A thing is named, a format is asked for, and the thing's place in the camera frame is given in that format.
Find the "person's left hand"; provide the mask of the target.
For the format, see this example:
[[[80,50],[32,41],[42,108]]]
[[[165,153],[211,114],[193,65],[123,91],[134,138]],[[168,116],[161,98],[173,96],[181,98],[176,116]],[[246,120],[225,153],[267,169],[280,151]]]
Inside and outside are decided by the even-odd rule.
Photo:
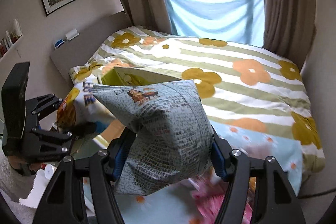
[[[16,156],[8,156],[7,159],[11,167],[22,176],[35,175],[42,167],[42,163],[31,164]]]

